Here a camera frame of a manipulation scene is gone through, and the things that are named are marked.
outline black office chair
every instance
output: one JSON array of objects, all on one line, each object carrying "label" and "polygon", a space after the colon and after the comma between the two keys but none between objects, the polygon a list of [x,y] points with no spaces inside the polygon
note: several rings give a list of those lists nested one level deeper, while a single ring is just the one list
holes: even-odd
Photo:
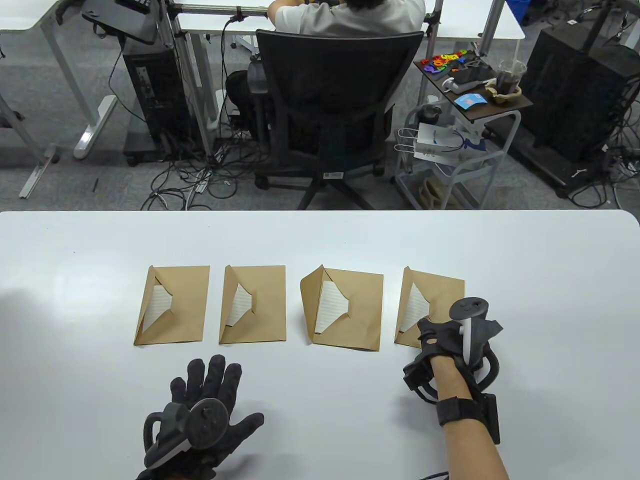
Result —
[{"label": "black office chair", "polygon": [[[383,38],[325,38],[258,30],[260,62],[247,73],[256,99],[261,141],[269,136],[277,170],[256,172],[261,189],[304,189],[298,210],[331,185],[373,210],[343,179],[373,165],[383,175],[391,133],[387,103],[422,42],[422,32]],[[264,126],[264,112],[270,130]],[[311,178],[307,188],[274,185],[268,177]]]}]

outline black wrist strap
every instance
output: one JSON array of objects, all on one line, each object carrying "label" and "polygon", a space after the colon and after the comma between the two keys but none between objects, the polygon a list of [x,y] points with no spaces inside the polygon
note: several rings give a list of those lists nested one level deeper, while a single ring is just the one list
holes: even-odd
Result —
[{"label": "black wrist strap", "polygon": [[444,426],[457,420],[473,419],[486,425],[486,420],[480,404],[466,398],[452,397],[441,400],[436,405],[438,423]]}]

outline kraft paper envelope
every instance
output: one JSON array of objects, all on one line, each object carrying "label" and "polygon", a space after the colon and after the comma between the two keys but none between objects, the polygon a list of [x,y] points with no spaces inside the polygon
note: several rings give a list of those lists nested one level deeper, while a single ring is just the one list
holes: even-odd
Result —
[{"label": "kraft paper envelope", "polygon": [[220,343],[287,339],[285,268],[225,268]]},{"label": "kraft paper envelope", "polygon": [[315,344],[380,350],[383,276],[324,266],[300,282],[309,339]]},{"label": "kraft paper envelope", "polygon": [[451,305],[464,297],[464,280],[405,268],[396,323],[396,343],[420,348],[418,320],[428,315],[434,323],[445,323],[450,320]]},{"label": "kraft paper envelope", "polygon": [[201,342],[209,267],[154,267],[147,273],[134,345]]}]

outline human hand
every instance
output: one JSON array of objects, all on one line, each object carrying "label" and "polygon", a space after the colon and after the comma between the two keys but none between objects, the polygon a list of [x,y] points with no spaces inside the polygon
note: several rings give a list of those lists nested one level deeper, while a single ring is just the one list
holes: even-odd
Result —
[{"label": "human hand", "polygon": [[[230,364],[225,370],[225,357],[214,355],[209,361],[209,371],[205,377],[204,362],[197,358],[187,366],[187,382],[178,377],[171,382],[172,402],[181,403],[191,409],[205,398],[220,400],[228,411],[229,417],[236,405],[236,395],[242,367]],[[178,453],[165,464],[140,474],[138,480],[211,480],[214,468],[237,449],[242,442],[264,423],[264,415],[253,413],[236,425],[229,425],[222,438],[206,450],[189,449]]]}]

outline desktop computer tower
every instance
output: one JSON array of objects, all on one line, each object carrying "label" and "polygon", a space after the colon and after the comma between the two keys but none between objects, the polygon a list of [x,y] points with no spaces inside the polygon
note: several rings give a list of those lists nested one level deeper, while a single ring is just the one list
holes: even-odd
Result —
[{"label": "desktop computer tower", "polygon": [[599,36],[582,51],[589,29],[566,23],[545,28],[520,87],[533,106],[522,125],[571,162],[602,148],[640,90],[640,56]]},{"label": "desktop computer tower", "polygon": [[166,132],[178,141],[197,134],[175,51],[159,36],[154,45],[128,38],[122,56],[153,140],[160,143]]}]

